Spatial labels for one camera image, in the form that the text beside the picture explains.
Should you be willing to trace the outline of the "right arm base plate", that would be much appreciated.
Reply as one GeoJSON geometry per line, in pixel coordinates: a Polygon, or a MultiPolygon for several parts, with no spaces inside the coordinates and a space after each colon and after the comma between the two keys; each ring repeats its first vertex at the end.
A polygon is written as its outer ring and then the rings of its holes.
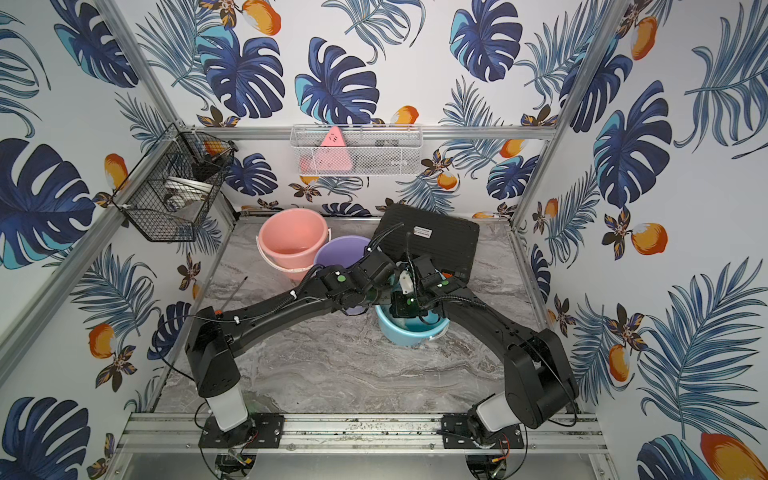
{"type": "Polygon", "coordinates": [[[442,437],[446,449],[498,449],[523,450],[523,433],[519,424],[491,432],[483,426],[475,415],[445,414],[440,422],[437,434],[442,437]]]}

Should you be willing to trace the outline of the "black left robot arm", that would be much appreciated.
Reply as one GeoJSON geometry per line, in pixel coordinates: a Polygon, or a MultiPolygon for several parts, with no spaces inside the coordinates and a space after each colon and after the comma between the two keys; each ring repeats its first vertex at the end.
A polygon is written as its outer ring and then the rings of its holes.
{"type": "Polygon", "coordinates": [[[240,387],[239,356],[303,321],[375,304],[395,270],[396,263],[388,255],[367,248],[351,266],[316,265],[299,285],[251,306],[200,310],[191,323],[184,353],[197,393],[217,427],[230,432],[250,418],[240,387]]]}

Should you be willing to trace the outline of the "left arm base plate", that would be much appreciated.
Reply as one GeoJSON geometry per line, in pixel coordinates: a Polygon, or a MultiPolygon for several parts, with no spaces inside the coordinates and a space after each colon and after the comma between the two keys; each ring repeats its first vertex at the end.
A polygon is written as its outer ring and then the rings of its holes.
{"type": "Polygon", "coordinates": [[[211,415],[205,422],[198,446],[202,449],[277,449],[285,417],[275,413],[252,413],[242,424],[222,430],[211,415]]]}

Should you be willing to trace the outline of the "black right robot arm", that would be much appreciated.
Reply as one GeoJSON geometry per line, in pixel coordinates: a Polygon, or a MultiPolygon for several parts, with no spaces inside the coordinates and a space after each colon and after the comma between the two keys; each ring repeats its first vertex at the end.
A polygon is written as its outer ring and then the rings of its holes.
{"type": "Polygon", "coordinates": [[[396,313],[434,312],[466,329],[501,362],[503,390],[471,409],[480,428],[488,433],[516,424],[536,429],[561,410],[576,407],[571,365],[554,332],[535,331],[502,315],[462,280],[444,277],[428,256],[409,258],[403,268],[413,292],[392,302],[396,313]]]}

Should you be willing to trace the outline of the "turquoise plastic bucket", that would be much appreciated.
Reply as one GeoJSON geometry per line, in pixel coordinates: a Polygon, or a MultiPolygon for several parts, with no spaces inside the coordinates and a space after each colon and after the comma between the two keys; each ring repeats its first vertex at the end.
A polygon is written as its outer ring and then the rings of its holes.
{"type": "Polygon", "coordinates": [[[444,335],[450,320],[428,310],[416,298],[415,286],[406,271],[393,274],[375,306],[385,337],[398,346],[413,347],[444,335]]]}

